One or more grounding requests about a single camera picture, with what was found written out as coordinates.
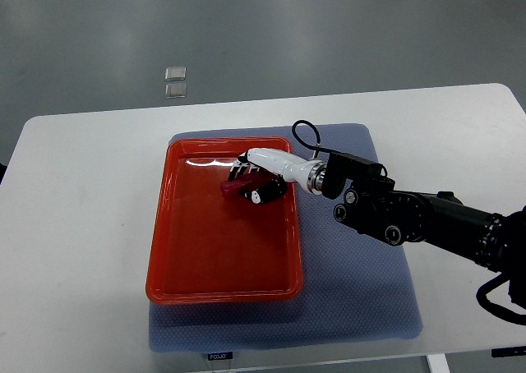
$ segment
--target red object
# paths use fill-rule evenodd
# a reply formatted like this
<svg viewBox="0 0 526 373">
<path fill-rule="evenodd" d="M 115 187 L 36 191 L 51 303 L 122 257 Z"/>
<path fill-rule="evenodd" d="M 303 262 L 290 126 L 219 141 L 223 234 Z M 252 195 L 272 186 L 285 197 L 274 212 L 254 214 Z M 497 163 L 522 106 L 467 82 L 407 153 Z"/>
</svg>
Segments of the red object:
<svg viewBox="0 0 526 373">
<path fill-rule="evenodd" d="M 220 186 L 221 195 L 226 200 L 242 198 L 241 191 L 257 190 L 275 178 L 275 174 L 266 170 L 245 173 L 239 177 L 236 177 L 232 181 L 222 182 Z"/>
<path fill-rule="evenodd" d="M 254 147 L 290 152 L 280 137 L 169 146 L 146 279 L 153 303 L 282 301 L 301 292 L 294 186 L 265 205 L 221 195 L 233 161 Z"/>
</svg>

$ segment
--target black cable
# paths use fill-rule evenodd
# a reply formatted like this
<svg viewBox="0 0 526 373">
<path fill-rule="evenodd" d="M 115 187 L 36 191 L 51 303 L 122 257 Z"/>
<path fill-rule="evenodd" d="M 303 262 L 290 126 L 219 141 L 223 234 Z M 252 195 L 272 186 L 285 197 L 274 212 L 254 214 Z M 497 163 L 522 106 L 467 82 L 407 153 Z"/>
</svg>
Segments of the black cable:
<svg viewBox="0 0 526 373">
<path fill-rule="evenodd" d="M 493 280 L 488 281 L 482 285 L 477 291 L 478 304 L 486 311 L 492 313 L 495 317 L 501 320 L 511 322 L 517 325 L 526 325 L 526 315 L 515 313 L 514 311 L 507 309 L 501 305 L 497 305 L 490 302 L 487 298 L 487 294 L 494 289 L 500 287 L 510 278 L 506 274 L 499 274 Z"/>
<path fill-rule="evenodd" d="M 301 137 L 298 136 L 297 132 L 296 132 L 296 127 L 299 125 L 299 124 L 305 124 L 305 125 L 308 125 L 313 131 L 314 133 L 316 134 L 316 145 L 309 145 L 308 143 L 306 143 L 305 141 L 302 140 Z M 332 149 L 326 149 L 325 147 L 322 147 L 321 146 L 321 138 L 320 138 L 320 132 L 318 131 L 318 129 L 316 128 L 316 126 L 312 123 L 312 122 L 309 122 L 307 120 L 297 120 L 294 124 L 293 124 L 293 136 L 296 138 L 296 140 L 303 146 L 303 147 L 307 147 L 309 150 L 313 150 L 315 151 L 315 153 L 317 154 L 318 151 L 321 151 L 322 153 L 327 153 L 327 154 L 330 154 L 330 153 L 338 153 L 339 151 L 336 151 L 336 150 L 332 150 Z"/>
</svg>

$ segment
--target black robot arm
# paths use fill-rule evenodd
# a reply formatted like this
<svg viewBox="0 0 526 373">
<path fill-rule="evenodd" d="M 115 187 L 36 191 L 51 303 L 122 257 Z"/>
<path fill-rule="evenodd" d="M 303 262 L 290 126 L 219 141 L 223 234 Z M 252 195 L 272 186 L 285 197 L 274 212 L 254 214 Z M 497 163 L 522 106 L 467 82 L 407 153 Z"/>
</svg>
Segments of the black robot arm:
<svg viewBox="0 0 526 373">
<path fill-rule="evenodd" d="M 526 315 L 487 299 L 490 291 L 509 280 L 511 301 L 526 309 L 526 207 L 505 217 L 464 206 L 453 192 L 396 191 L 383 165 L 331 152 L 321 193 L 335 199 L 348 179 L 351 187 L 334 209 L 336 221 L 391 246 L 428 242 L 500 272 L 479 289 L 477 300 L 493 315 L 526 325 Z"/>
</svg>

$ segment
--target red tray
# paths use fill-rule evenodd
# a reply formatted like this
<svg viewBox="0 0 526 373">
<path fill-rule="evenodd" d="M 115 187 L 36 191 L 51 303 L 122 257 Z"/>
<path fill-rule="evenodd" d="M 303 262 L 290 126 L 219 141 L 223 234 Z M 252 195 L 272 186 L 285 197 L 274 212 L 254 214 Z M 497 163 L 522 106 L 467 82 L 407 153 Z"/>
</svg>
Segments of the red tray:
<svg viewBox="0 0 526 373">
<path fill-rule="evenodd" d="M 155 304 L 283 301 L 303 286 L 294 186 L 254 205 L 220 183 L 253 147 L 290 152 L 280 137 L 184 139 L 168 148 L 146 279 Z"/>
</svg>

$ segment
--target label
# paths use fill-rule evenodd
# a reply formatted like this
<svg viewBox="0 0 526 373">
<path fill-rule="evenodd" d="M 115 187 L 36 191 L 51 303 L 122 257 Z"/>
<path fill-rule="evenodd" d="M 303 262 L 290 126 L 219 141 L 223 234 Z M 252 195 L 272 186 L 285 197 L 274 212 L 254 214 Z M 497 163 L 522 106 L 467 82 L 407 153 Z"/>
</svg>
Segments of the label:
<svg viewBox="0 0 526 373">
<path fill-rule="evenodd" d="M 209 361 L 222 361 L 224 359 L 233 359 L 233 352 L 214 352 L 212 354 L 208 354 Z"/>
</svg>

